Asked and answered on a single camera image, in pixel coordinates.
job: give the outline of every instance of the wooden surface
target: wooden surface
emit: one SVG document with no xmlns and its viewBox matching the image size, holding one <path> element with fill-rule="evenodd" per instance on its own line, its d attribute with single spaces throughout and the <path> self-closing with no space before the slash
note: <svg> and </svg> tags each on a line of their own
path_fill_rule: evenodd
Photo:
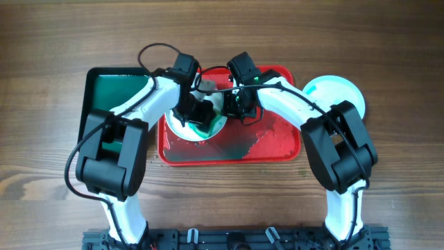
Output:
<svg viewBox="0 0 444 250">
<path fill-rule="evenodd" d="M 152 42 L 204 67 L 248 51 L 257 65 L 288 67 L 300 88 L 325 74 L 350 79 L 367 100 L 379 154 L 364 221 L 388 226 L 393 249 L 444 249 L 443 2 L 61 2 L 0 5 L 0 249 L 79 249 L 83 231 L 107 227 L 102 207 L 62 178 L 85 75 L 135 66 Z M 151 68 L 173 60 L 167 49 L 144 58 Z M 303 148 L 278 164 L 172 168 L 153 140 L 148 157 L 139 197 L 151 228 L 325 219 L 325 191 Z"/>
</svg>

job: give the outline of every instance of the red tray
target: red tray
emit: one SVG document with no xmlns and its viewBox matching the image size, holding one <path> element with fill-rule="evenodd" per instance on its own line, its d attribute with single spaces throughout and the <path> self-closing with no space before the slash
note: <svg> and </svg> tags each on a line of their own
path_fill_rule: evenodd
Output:
<svg viewBox="0 0 444 250">
<path fill-rule="evenodd" d="M 283 66 L 259 68 L 262 72 L 274 69 L 293 84 L 293 75 Z M 218 89 L 225 89 L 232 87 L 228 75 L 227 69 L 214 69 L 203 78 L 216 81 Z M 238 119 L 228 118 L 219 133 L 202 142 L 190 142 L 178 137 L 168 127 L 164 117 L 159 120 L 158 128 L 159 157 L 174 167 L 279 162 L 294 159 L 300 151 L 299 130 L 267 110 L 264 111 L 262 121 L 251 126 L 242 125 Z"/>
</svg>

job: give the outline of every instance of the wood grain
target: wood grain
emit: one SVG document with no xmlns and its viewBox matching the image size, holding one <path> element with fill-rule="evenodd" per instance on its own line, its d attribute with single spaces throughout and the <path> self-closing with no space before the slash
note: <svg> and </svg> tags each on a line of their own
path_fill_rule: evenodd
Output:
<svg viewBox="0 0 444 250">
<path fill-rule="evenodd" d="M 135 66 L 152 42 L 174 44 L 204 67 L 248 51 L 258 65 L 288 67 L 300 88 L 325 74 L 356 83 L 379 154 L 364 221 L 388 226 L 393 249 L 444 249 L 443 24 L 441 1 L 0 5 L 0 249 L 78 249 L 83 231 L 107 226 L 101 206 L 68 192 L 62 178 L 85 75 Z M 144 58 L 152 68 L 173 60 L 166 49 Z M 325 191 L 304 149 L 291 162 L 173 168 L 153 141 L 148 157 L 139 196 L 152 228 L 325 218 Z"/>
</svg>

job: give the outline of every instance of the wooden table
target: wooden table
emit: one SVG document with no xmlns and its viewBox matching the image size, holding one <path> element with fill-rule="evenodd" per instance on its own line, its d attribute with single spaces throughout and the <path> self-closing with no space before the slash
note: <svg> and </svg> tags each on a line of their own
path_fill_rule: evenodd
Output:
<svg viewBox="0 0 444 250">
<path fill-rule="evenodd" d="M 62 177 L 85 75 L 136 66 L 152 42 L 204 67 L 248 51 L 257 65 L 288 67 L 300 88 L 326 74 L 350 79 L 367 100 L 379 154 L 364 221 L 388 226 L 393 249 L 444 248 L 442 2 L 60 2 L 0 5 L 0 249 L 79 249 L 83 231 L 108 226 L 100 204 L 75 197 Z M 144 61 L 167 67 L 174 55 L 154 49 Z M 151 228 L 325 219 L 325 190 L 303 148 L 278 164 L 174 168 L 153 140 L 148 157 L 139 197 Z"/>
</svg>

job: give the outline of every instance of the robotic arm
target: robotic arm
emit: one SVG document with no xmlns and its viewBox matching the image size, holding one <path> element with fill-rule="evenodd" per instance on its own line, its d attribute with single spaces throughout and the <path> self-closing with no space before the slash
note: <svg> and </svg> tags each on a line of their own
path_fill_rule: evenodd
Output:
<svg viewBox="0 0 444 250">
<path fill-rule="evenodd" d="M 277 72 L 261 73 L 250 56 L 244 52 L 233 58 L 228 67 L 236 90 L 224 92 L 222 114 L 243 119 L 255 115 L 256 107 L 270 110 L 301 130 L 311 170 L 327 190 L 327 217 L 325 227 L 335 242 L 343 242 L 350 231 L 353 210 L 357 210 L 356 226 L 352 235 L 362 228 L 361 194 L 354 206 L 354 191 L 365 186 L 363 174 L 370 176 L 377 162 L 376 150 L 356 108 L 348 101 L 329 106 L 321 100 L 304 94 Z M 153 72 L 157 85 L 153 93 L 138 107 L 116 122 L 96 132 L 81 148 L 76 177 L 87 189 L 111 201 L 117 215 L 113 221 L 108 207 L 103 204 L 110 223 L 110 236 L 117 242 L 122 232 L 126 244 L 139 246 L 148 231 L 137 198 L 146 168 L 145 143 L 149 129 L 169 110 L 174 111 L 182 124 L 192 122 L 205 130 L 215 114 L 211 101 L 199 101 L 190 93 L 197 74 L 197 61 L 180 53 L 174 67 Z M 93 110 L 87 118 L 85 134 L 114 114 L 132 106 L 154 87 L 152 78 L 133 98 L 113 108 L 111 112 Z M 315 103 L 323 113 L 299 96 Z M 329 116 L 345 132 L 344 141 L 335 144 L 330 136 L 334 129 Z M 349 141 L 366 173 L 362 173 L 350 150 Z M 120 153 L 102 147 L 103 143 L 121 142 Z"/>
</svg>

